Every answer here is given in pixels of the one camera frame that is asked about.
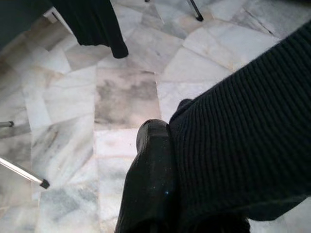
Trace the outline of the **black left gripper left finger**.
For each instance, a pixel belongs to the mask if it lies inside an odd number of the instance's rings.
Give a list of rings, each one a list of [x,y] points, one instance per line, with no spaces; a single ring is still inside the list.
[[[144,122],[136,149],[114,233],[173,233],[176,169],[168,124],[159,119]]]

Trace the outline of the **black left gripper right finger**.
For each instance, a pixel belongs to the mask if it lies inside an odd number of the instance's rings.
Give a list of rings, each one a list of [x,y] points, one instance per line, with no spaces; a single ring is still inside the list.
[[[246,215],[240,211],[184,214],[185,233],[250,233]]]

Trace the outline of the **black tv console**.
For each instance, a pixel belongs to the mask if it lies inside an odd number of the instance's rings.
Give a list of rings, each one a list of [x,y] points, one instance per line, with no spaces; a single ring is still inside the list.
[[[72,34],[52,0],[0,0],[0,53],[27,39],[50,51]]]

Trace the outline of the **black shirt with red stripe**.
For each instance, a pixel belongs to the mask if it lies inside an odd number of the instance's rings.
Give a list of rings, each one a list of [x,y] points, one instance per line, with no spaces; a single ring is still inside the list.
[[[184,222],[275,219],[311,196],[311,21],[170,120]]]

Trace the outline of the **black fonemax logo shirt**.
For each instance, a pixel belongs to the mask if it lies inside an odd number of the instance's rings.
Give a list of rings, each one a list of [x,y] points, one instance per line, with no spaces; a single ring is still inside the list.
[[[50,0],[83,46],[105,45],[114,58],[128,56],[128,48],[110,0]]]

